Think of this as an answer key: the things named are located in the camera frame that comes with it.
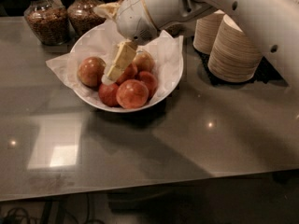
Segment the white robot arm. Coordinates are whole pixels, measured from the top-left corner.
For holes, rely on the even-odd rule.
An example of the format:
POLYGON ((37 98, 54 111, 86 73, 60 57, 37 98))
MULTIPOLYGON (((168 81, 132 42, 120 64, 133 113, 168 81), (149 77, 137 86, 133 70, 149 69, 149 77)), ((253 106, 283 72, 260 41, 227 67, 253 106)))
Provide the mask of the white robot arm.
POLYGON ((216 10, 227 14, 261 54, 299 90, 299 6, 292 0, 124 0, 94 12, 113 20, 118 32, 146 45, 174 23, 203 18, 216 10))

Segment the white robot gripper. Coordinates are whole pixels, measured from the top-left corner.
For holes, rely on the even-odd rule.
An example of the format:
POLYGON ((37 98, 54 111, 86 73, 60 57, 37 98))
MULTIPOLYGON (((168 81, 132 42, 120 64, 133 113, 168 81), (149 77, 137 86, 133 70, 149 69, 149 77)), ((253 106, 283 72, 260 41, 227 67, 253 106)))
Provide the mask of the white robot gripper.
POLYGON ((158 29, 151 20, 144 0, 123 0, 101 4, 93 12, 102 18, 116 20, 118 32, 129 40, 114 46, 101 81, 105 85, 115 83, 132 62, 137 45, 144 46, 159 36, 158 29))

